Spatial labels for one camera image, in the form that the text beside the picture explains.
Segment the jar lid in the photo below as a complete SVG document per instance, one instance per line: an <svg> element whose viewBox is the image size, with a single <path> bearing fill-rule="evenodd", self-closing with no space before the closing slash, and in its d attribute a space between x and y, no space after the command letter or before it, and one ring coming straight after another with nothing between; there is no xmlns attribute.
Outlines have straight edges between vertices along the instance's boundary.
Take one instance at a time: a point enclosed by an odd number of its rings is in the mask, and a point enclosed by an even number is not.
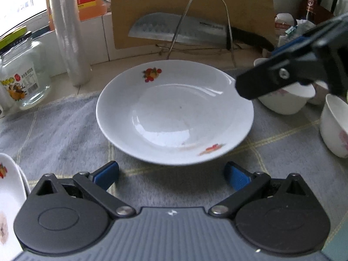
<svg viewBox="0 0 348 261"><path fill-rule="evenodd" d="M15 41L17 38L21 37L27 32L27 27L22 26L22 27L17 27L8 32L5 36L3 36L0 39L0 50L7 46L8 44L12 43Z"/></svg>
<svg viewBox="0 0 348 261"><path fill-rule="evenodd" d="M11 48L13 48L14 46L22 43L24 40L28 39L31 36L32 32L28 31L26 32L24 35L18 37L17 39L15 39L14 41L12 41L11 43L7 44L5 47L3 47L2 49L0 49L0 55L6 53L7 51L9 51Z"/></svg>

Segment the wooden cutting board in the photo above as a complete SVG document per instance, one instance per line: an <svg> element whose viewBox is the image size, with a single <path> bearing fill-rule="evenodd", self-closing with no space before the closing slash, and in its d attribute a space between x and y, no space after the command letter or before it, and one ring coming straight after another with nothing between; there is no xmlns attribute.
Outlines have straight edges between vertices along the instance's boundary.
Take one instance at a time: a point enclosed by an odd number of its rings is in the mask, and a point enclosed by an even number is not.
<svg viewBox="0 0 348 261"><path fill-rule="evenodd" d="M182 15L188 1L111 0L115 48L158 43L155 40L128 37L128 32L136 20L149 13L166 12ZM232 26L257 33L275 43L273 0L225 0L225 2ZM227 24L221 0L194 0L187 15Z"/></svg>

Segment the empty glass jar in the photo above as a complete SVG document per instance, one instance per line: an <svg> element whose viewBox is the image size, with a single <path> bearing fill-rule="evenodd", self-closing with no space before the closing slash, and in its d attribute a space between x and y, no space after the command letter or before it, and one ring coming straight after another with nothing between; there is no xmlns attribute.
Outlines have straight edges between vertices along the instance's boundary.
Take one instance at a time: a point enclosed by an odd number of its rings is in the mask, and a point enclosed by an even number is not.
<svg viewBox="0 0 348 261"><path fill-rule="evenodd" d="M26 27L0 40L0 83L21 110L38 104L50 91L44 47Z"/></svg>

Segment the plate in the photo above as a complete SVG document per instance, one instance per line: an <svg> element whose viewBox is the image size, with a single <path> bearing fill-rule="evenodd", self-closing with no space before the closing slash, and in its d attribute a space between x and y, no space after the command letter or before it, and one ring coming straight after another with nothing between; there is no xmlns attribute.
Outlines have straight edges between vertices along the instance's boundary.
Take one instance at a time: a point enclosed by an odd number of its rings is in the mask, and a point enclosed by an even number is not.
<svg viewBox="0 0 348 261"><path fill-rule="evenodd" d="M133 67L101 92L96 117L123 152L160 165L190 165L235 148L254 119L235 80L197 62L163 60Z"/></svg>
<svg viewBox="0 0 348 261"><path fill-rule="evenodd" d="M0 252L1 261L13 260L22 247L13 222L27 196L19 169L13 159L0 153Z"/></svg>

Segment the orange bottle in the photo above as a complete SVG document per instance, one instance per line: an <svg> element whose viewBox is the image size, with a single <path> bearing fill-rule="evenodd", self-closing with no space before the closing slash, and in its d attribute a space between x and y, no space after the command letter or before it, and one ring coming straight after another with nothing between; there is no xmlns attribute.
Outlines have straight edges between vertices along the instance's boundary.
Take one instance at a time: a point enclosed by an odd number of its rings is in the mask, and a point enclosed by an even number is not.
<svg viewBox="0 0 348 261"><path fill-rule="evenodd" d="M54 30L49 0L46 0L46 5L49 19L48 25L51 30ZM107 13L107 5L105 5L102 0L77 0L77 6L79 8L79 17L81 21L99 17Z"/></svg>

